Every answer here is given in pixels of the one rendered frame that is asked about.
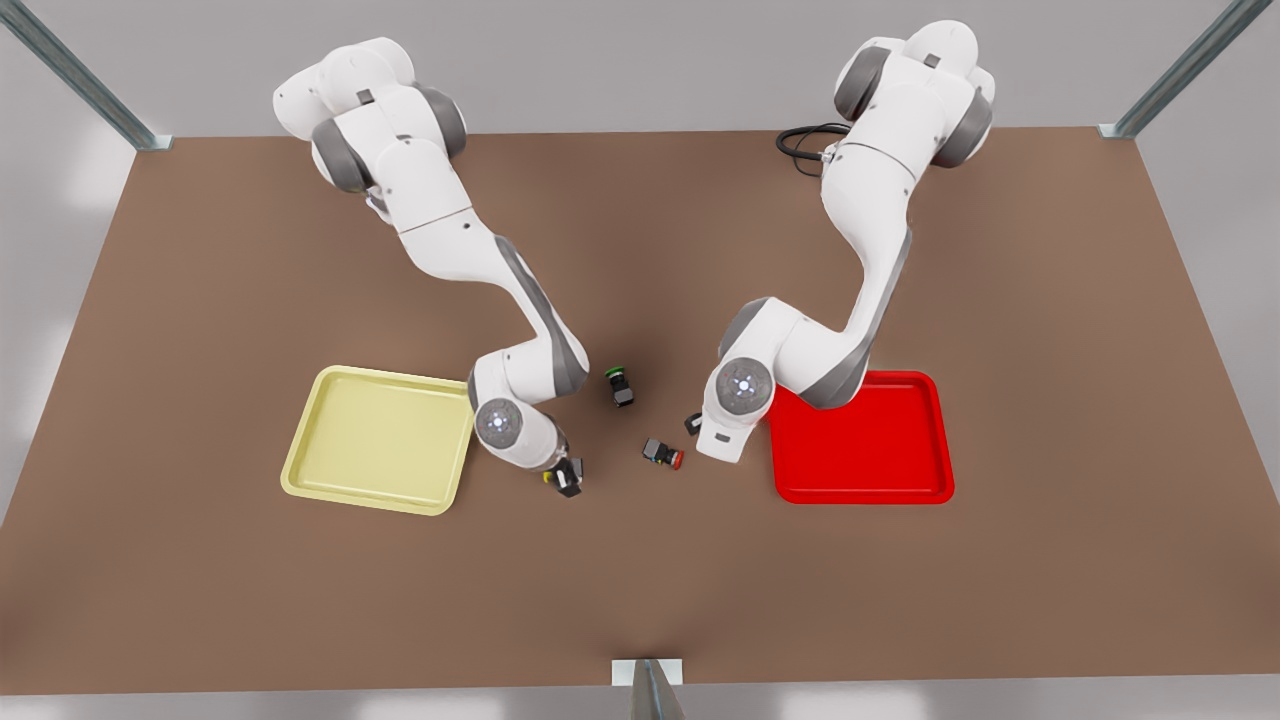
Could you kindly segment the red square tray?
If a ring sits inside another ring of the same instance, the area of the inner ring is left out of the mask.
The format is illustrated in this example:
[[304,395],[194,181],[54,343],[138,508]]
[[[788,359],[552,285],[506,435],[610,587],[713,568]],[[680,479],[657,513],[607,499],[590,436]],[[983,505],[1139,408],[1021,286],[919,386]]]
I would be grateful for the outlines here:
[[774,487],[790,503],[937,505],[955,489],[940,396],[923,372],[868,372],[842,407],[778,389],[767,415]]

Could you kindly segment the pale yellow square tray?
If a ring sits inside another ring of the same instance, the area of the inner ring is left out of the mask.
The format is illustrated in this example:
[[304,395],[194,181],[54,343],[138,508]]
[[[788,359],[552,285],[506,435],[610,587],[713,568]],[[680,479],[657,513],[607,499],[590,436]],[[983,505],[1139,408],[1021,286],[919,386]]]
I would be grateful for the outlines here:
[[438,516],[472,437],[462,380],[332,365],[315,378],[280,484],[294,497]]

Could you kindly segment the silver frame post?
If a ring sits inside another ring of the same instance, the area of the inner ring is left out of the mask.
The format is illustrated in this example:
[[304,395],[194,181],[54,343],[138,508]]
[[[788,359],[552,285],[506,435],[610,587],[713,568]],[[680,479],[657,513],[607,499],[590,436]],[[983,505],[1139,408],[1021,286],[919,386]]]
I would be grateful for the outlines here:
[[1116,122],[1097,126],[1100,136],[1137,138],[1272,3],[1274,0],[1231,0]]
[[611,682],[628,687],[628,720],[686,720],[675,688],[684,684],[681,659],[614,659]]
[[0,0],[0,24],[26,45],[137,152],[172,147],[170,135],[152,132],[22,0]]

